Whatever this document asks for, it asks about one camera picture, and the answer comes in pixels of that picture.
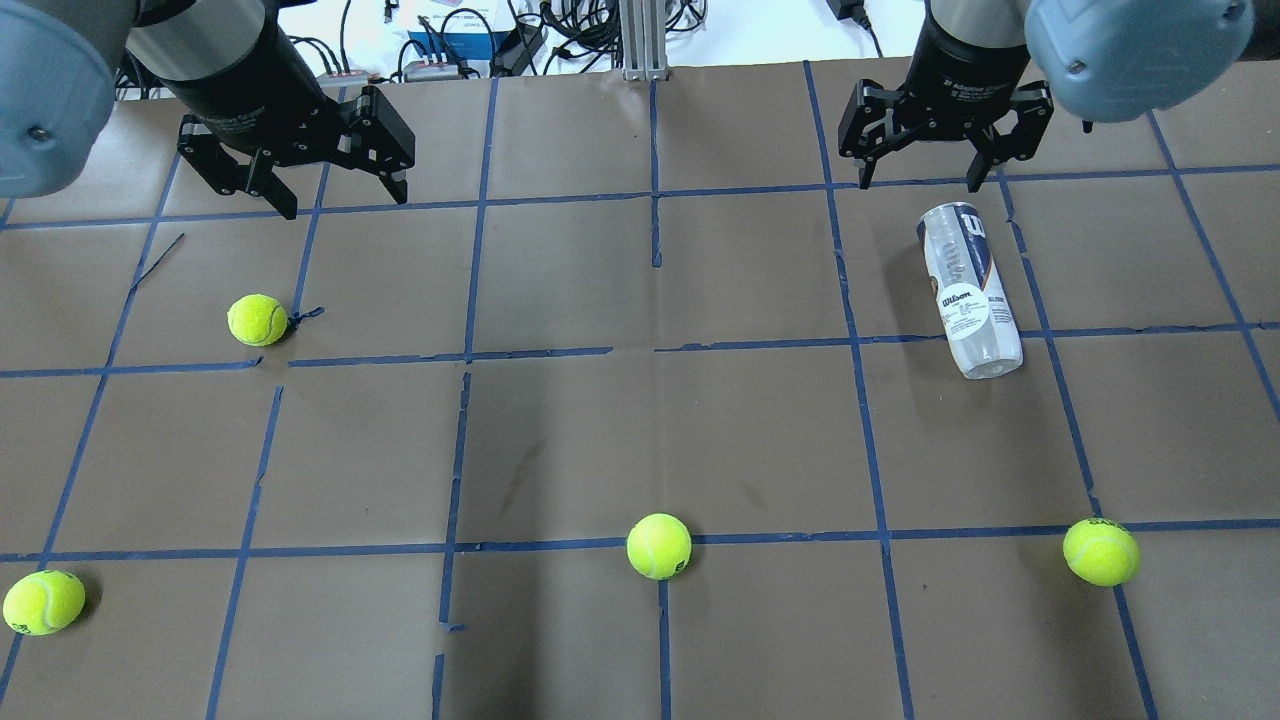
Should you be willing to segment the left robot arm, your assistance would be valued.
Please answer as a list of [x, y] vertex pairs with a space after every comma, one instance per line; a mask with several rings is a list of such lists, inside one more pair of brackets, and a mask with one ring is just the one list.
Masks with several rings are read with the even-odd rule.
[[293, 219], [278, 170], [329, 163], [408, 200], [416, 138], [367, 85], [329, 97], [279, 26], [279, 1], [5, 1], [1, 187], [6, 199], [72, 184], [134, 60], [186, 106], [175, 149], [221, 195], [262, 199]]

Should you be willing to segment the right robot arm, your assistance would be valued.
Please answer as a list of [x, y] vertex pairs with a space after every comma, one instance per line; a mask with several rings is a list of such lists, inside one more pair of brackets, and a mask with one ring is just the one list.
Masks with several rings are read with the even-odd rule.
[[1084, 131], [1129, 122], [1276, 58], [1275, 1], [928, 1], [904, 82], [856, 83], [837, 150], [868, 188], [891, 152], [968, 142], [977, 191], [1033, 158], [1060, 109]]

